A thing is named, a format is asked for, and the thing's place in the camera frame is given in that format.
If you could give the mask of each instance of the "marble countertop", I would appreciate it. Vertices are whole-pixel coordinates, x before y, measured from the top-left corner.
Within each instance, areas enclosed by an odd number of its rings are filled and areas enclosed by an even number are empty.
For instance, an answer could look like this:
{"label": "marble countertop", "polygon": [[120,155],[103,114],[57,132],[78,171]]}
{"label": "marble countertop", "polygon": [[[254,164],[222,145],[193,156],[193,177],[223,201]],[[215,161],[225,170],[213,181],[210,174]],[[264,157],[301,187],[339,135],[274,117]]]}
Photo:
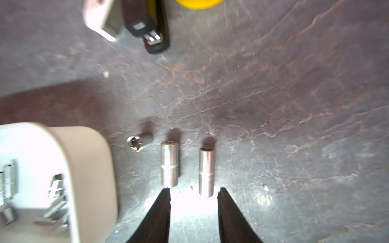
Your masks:
{"label": "marble countertop", "polygon": [[[171,47],[88,29],[82,1],[5,0],[0,124],[88,126],[111,146],[119,218],[133,234],[162,189],[160,143],[180,140],[171,243],[219,242],[226,187],[265,243],[388,242],[389,2],[166,0]],[[149,129],[154,143],[129,151]],[[216,142],[215,195],[198,196]]]}

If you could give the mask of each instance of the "white object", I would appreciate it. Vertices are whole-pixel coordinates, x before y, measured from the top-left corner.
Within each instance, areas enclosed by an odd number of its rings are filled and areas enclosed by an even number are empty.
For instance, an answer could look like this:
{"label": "white object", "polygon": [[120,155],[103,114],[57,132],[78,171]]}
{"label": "white object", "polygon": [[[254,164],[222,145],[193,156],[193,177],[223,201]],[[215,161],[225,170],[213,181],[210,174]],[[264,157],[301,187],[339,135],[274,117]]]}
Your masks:
{"label": "white object", "polygon": [[[22,122],[0,126],[0,166],[14,160],[18,193],[12,205],[20,212],[12,224],[0,226],[4,242],[103,243],[117,220],[112,157],[104,137],[87,127],[48,128]],[[70,238],[55,236],[32,224],[28,210],[47,208],[53,175],[63,173],[68,191]]]}
{"label": "white object", "polygon": [[85,0],[82,15],[91,30],[115,42],[124,26],[120,0]]}

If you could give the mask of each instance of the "deep socket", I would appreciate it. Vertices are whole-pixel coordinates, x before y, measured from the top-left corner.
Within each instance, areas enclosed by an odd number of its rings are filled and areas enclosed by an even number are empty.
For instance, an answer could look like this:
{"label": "deep socket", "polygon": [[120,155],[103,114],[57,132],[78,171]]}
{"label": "deep socket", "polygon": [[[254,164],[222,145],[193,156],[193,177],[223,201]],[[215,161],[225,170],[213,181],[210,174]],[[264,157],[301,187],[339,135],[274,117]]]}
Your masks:
{"label": "deep socket", "polygon": [[5,173],[0,171],[0,206],[4,205],[4,180]]}
{"label": "deep socket", "polygon": [[214,194],[214,150],[211,148],[200,149],[200,168],[198,172],[198,193],[204,197],[212,197]]}
{"label": "deep socket", "polygon": [[165,141],[162,143],[161,180],[164,188],[175,187],[178,184],[178,143]]}

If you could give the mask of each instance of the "gray marble surface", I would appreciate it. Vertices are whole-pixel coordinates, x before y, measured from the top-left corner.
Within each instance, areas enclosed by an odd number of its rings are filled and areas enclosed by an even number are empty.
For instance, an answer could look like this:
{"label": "gray marble surface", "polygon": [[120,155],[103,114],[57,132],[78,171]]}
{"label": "gray marble surface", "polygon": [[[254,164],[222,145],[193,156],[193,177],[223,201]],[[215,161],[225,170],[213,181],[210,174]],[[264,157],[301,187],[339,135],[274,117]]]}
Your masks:
{"label": "gray marble surface", "polygon": [[[160,142],[180,136],[170,242],[219,241],[198,197],[203,140],[265,243],[389,241],[389,1],[166,0],[172,46],[146,53],[89,30],[82,1],[4,0],[0,123],[89,126],[112,149],[125,242],[161,190]],[[152,129],[131,153],[126,139]]]}

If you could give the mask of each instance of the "yellow object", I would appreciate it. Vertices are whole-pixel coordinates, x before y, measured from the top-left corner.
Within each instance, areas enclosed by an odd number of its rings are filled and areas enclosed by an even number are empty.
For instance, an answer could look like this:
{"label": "yellow object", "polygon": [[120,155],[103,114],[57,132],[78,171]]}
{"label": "yellow object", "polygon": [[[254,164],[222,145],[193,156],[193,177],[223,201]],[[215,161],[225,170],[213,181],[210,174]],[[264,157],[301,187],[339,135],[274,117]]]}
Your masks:
{"label": "yellow object", "polygon": [[221,3],[223,0],[176,0],[179,4],[190,9],[206,9]]}

